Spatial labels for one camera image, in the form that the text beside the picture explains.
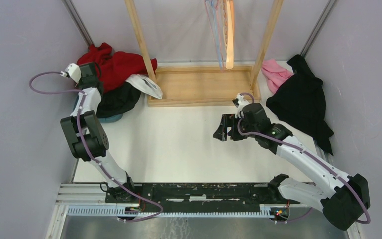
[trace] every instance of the wooden rack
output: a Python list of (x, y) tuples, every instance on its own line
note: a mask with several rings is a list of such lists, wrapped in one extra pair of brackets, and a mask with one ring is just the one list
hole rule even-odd
[(162, 89), (163, 98), (149, 96), (149, 106), (224, 106), (231, 105), (239, 92), (248, 92), (260, 101), (257, 76), (269, 46), (283, 0), (274, 0), (269, 20), (256, 61), (251, 65), (235, 65), (230, 70), (220, 71), (218, 66), (158, 67), (156, 74), (150, 62), (134, 0), (125, 0), (134, 27), (138, 45), (150, 79)]

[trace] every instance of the white cloth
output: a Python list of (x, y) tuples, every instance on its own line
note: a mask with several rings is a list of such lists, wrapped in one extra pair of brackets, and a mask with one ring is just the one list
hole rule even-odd
[(162, 89), (160, 89), (156, 83), (154, 83), (145, 75), (133, 74), (128, 77), (128, 79), (126, 79), (126, 82), (129, 82), (132, 86), (139, 89), (141, 92), (144, 92), (155, 98), (161, 99), (163, 96)]

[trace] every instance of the black garment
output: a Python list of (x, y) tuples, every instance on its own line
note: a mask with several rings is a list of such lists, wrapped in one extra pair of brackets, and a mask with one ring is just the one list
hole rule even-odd
[(140, 95), (140, 90), (125, 82), (122, 86), (103, 94), (97, 108), (97, 117), (106, 118), (131, 110)]
[(305, 59), (296, 55), (287, 62), (295, 74), (267, 99), (266, 106), (282, 120), (310, 135), (325, 152), (332, 153), (334, 132), (324, 121), (326, 98), (323, 81), (314, 76)]

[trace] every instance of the white floor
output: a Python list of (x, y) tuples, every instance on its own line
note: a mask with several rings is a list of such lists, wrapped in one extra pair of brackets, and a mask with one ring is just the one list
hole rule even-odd
[[(279, 64), (291, 69), (286, 62)], [(265, 107), (272, 93), (261, 72), (258, 80)], [(279, 121), (265, 109), (272, 122), (280, 122), (307, 148), (316, 151), (310, 136)], [(253, 139), (220, 142), (212, 138), (222, 114), (235, 111), (234, 106), (150, 108), (142, 95), (120, 121), (103, 127), (110, 153), (134, 182), (269, 182), (280, 173), (299, 181), (312, 181)], [(101, 181), (103, 177), (93, 166), (79, 161), (74, 182)]]

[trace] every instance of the red cloth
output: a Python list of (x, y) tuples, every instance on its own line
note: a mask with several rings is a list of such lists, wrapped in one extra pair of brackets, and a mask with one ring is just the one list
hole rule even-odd
[[(97, 62), (101, 67), (100, 80), (103, 81), (104, 92), (114, 90), (124, 84), (126, 79), (132, 74), (147, 74), (146, 65), (141, 55), (126, 53), (123, 51), (115, 52), (111, 56), (112, 47), (107, 43), (97, 48), (89, 46), (89, 52), (80, 57), (78, 65)], [(153, 71), (157, 68), (157, 60), (152, 59)]]

